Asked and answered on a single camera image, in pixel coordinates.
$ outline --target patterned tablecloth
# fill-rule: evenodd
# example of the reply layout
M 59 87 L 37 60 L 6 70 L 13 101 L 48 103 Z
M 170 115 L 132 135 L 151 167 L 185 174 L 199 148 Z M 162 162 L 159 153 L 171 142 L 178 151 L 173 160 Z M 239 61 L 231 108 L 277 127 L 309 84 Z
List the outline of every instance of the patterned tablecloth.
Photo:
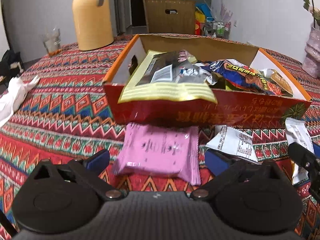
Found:
M 132 36 L 115 38 L 115 42 L 95 51 L 81 52 L 77 44 L 64 47 L 54 58 L 43 57 L 29 68 L 22 79 L 35 75 L 41 80 L 28 93 L 15 115 L 0 129 L 0 208 L 14 223 L 12 200 L 39 160 L 50 158 L 55 164 L 67 163 L 74 157 L 87 158 L 101 149 L 109 149 L 113 162 L 122 145 L 125 127 L 117 125 L 105 97 L 102 79 Z M 301 63 L 267 50 L 303 85 L 313 98 L 303 119 L 313 141 L 320 143 L 320 80 L 311 78 Z M 290 177 L 291 162 L 287 155 L 284 129 L 246 130 L 253 135 L 259 161 L 274 159 Z M 199 163 L 202 183 L 214 178 L 204 163 L 204 145 L 212 138 L 210 127 L 199 132 Z M 101 178 L 117 188 L 127 190 L 184 190 L 196 187 L 181 179 L 161 179 L 132 174 L 114 176 L 111 165 Z M 304 209 L 296 233 L 313 239 L 320 226 L 320 206 L 308 193 L 308 181 L 298 185 Z M 0 235 L 8 234 L 0 228 Z

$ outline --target vase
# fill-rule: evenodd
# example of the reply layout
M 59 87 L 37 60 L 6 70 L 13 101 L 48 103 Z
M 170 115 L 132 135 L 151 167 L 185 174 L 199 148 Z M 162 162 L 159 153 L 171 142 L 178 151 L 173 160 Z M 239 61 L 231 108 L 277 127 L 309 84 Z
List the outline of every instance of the vase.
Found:
M 73 0 L 72 10 L 79 50 L 113 42 L 109 0 Z
M 305 51 L 307 55 L 302 64 L 302 69 L 310 76 L 317 78 L 320 76 L 320 31 L 313 27 Z

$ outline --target red cardboard box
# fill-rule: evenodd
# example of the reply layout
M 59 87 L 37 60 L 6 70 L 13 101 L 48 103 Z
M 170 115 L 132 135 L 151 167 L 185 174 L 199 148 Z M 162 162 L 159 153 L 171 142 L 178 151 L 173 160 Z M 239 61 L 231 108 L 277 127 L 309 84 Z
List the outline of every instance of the red cardboard box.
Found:
M 233 58 L 254 69 L 275 69 L 291 85 L 294 98 L 212 89 L 218 104 L 202 99 L 184 102 L 140 100 L 118 104 L 130 77 L 129 64 L 138 62 L 139 65 L 150 49 L 163 52 L 186 49 L 198 60 Z M 137 122 L 175 127 L 226 124 L 243 128 L 282 128 L 287 117 L 300 119 L 311 104 L 311 97 L 299 82 L 263 49 L 192 35 L 136 35 L 106 74 L 103 86 L 118 124 Z

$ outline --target yellow kettle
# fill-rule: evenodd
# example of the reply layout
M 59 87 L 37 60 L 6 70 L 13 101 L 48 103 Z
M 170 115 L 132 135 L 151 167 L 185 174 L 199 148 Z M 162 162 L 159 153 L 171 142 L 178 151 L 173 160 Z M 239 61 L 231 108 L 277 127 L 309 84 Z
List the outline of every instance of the yellow kettle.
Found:
M 73 0 L 72 10 L 79 50 L 113 42 L 109 0 Z

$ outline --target screw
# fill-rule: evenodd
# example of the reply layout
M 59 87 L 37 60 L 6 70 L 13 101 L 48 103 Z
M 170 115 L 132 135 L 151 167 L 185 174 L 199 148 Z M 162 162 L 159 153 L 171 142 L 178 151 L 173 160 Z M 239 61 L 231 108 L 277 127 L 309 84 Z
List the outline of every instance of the screw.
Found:
M 120 198 L 122 195 L 121 191 L 112 189 L 106 192 L 106 197 L 108 198 Z
M 193 195 L 196 198 L 204 198 L 204 197 L 207 197 L 209 195 L 209 191 L 207 191 L 206 189 L 196 189 L 193 192 Z

